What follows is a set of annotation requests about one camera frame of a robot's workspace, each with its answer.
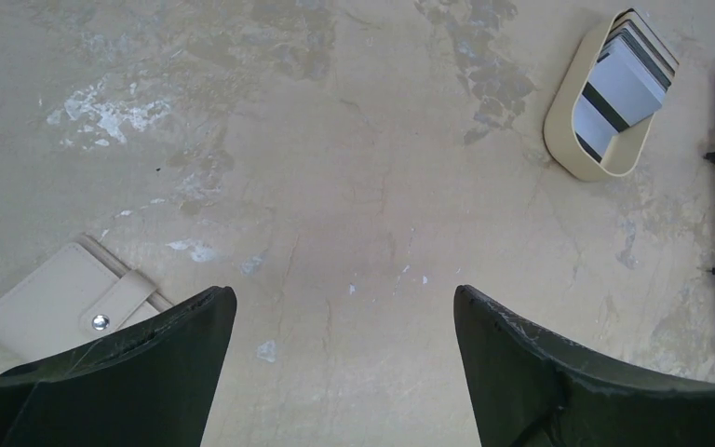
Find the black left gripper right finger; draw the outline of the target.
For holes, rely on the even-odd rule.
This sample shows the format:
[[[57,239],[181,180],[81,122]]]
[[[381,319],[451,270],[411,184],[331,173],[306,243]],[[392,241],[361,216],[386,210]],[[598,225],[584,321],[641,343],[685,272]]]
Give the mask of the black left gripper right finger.
[[[485,446],[715,446],[715,384],[580,345],[469,285],[455,332]]]

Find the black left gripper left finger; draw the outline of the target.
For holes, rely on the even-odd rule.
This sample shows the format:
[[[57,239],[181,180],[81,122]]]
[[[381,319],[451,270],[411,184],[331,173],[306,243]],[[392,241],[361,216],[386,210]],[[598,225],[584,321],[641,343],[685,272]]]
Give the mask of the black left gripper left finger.
[[[0,374],[0,446],[197,446],[236,317],[211,287],[143,322]]]

